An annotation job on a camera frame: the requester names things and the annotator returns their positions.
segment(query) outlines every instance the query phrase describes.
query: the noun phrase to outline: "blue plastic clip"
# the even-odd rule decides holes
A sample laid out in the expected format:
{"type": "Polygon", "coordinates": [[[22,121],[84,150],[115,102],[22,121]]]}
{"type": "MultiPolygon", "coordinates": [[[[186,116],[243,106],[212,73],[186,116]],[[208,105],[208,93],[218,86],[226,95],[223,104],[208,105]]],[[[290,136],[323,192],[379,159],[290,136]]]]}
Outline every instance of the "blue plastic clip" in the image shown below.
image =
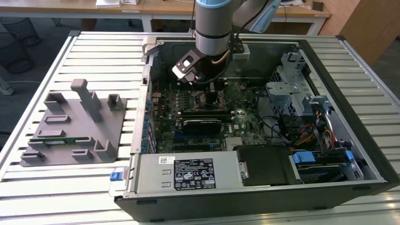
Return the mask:
{"type": "Polygon", "coordinates": [[[111,181],[124,180],[123,179],[123,172],[112,172],[111,175],[110,175],[110,180],[111,181]]]}
{"type": "Polygon", "coordinates": [[[311,151],[299,151],[294,155],[295,163],[315,163],[315,157],[311,151]]]}
{"type": "Polygon", "coordinates": [[[346,155],[347,155],[350,161],[352,161],[355,159],[355,156],[350,150],[346,151],[346,155]]]}

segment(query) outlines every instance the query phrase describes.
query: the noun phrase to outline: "motherboard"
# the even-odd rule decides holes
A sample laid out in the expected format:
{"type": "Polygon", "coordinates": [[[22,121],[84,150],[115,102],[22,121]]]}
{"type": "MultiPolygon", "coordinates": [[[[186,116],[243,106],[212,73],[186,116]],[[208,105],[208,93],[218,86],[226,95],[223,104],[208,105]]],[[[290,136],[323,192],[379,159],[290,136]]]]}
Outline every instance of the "motherboard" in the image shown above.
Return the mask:
{"type": "Polygon", "coordinates": [[[154,85],[158,153],[227,151],[242,144],[267,143],[255,108],[260,87],[246,81],[223,85],[212,102],[206,91],[191,86],[154,85]]]}

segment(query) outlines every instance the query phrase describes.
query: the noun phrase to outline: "wastebasket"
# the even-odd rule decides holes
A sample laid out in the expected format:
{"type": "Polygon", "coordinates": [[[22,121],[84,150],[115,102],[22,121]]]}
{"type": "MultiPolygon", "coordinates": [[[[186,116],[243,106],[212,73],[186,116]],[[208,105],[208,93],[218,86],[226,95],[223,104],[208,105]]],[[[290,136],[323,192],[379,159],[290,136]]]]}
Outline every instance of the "wastebasket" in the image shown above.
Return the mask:
{"type": "Polygon", "coordinates": [[[14,32],[19,35],[20,43],[24,46],[34,46],[40,42],[40,38],[30,18],[0,17],[0,23],[8,32],[14,32]]]}
{"type": "Polygon", "coordinates": [[[19,43],[19,35],[12,32],[0,32],[0,65],[12,74],[26,72],[34,66],[27,49],[19,43]]]}

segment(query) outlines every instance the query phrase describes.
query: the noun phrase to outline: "small box on desk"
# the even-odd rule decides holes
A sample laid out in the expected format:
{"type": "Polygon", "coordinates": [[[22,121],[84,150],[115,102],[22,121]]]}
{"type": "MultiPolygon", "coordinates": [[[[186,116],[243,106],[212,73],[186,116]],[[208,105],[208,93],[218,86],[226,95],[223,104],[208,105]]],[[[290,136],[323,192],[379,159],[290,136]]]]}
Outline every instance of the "small box on desk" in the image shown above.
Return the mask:
{"type": "Polygon", "coordinates": [[[122,4],[138,5],[140,0],[120,0],[122,4]]]}

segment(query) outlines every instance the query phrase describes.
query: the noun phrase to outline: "wooden desk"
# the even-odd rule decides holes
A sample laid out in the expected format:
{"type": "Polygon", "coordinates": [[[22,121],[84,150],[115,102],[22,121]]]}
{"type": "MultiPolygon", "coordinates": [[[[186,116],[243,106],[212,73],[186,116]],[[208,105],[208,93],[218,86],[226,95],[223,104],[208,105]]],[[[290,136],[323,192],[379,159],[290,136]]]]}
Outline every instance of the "wooden desk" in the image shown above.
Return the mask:
{"type": "MultiPolygon", "coordinates": [[[[194,3],[182,0],[142,0],[139,5],[96,8],[96,0],[0,0],[0,15],[50,18],[142,19],[146,32],[152,32],[152,19],[190,20],[194,3]]],[[[308,35],[318,35],[331,13],[287,7],[278,10],[274,22],[312,23],[308,35]]]]}
{"type": "MultiPolygon", "coordinates": [[[[147,20],[151,19],[180,19],[190,20],[192,15],[194,3],[187,0],[146,0],[143,6],[143,14],[147,20]]],[[[324,11],[306,9],[299,6],[279,8],[274,22],[288,23],[311,23],[308,35],[318,35],[326,23],[327,18],[332,16],[331,12],[324,8],[324,11]]]]}

